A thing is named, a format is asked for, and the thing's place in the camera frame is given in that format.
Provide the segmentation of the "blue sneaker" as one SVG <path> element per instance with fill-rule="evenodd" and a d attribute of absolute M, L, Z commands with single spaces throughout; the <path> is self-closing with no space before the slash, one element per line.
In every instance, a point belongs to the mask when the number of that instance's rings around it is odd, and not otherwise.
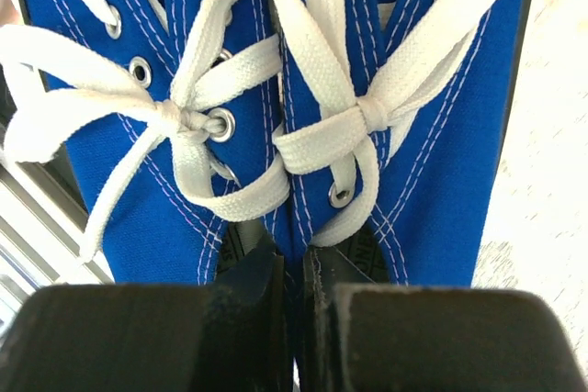
<path fill-rule="evenodd" d="M 273 0 L 299 263 L 362 233 L 391 282 L 468 286 L 526 0 Z"/>
<path fill-rule="evenodd" d="M 78 265 L 106 257 L 119 282 L 204 285 L 230 224 L 276 215 L 288 178 L 278 38 L 264 0 L 23 0 L 1 63 L 13 162 L 66 147 L 89 209 Z"/>

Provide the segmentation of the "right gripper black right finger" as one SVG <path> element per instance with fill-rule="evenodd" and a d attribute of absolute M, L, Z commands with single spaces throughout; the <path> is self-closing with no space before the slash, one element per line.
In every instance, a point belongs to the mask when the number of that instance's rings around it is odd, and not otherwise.
<path fill-rule="evenodd" d="M 584 391 L 559 320 L 513 290 L 378 284 L 335 248 L 304 258 L 305 391 Z"/>

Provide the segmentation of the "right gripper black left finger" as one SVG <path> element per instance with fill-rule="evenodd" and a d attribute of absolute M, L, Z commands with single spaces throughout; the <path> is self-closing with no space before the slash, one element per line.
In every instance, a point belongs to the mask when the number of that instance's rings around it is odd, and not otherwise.
<path fill-rule="evenodd" d="M 51 286 L 1 349 L 4 391 L 289 391 L 283 259 L 263 238 L 206 286 Z"/>

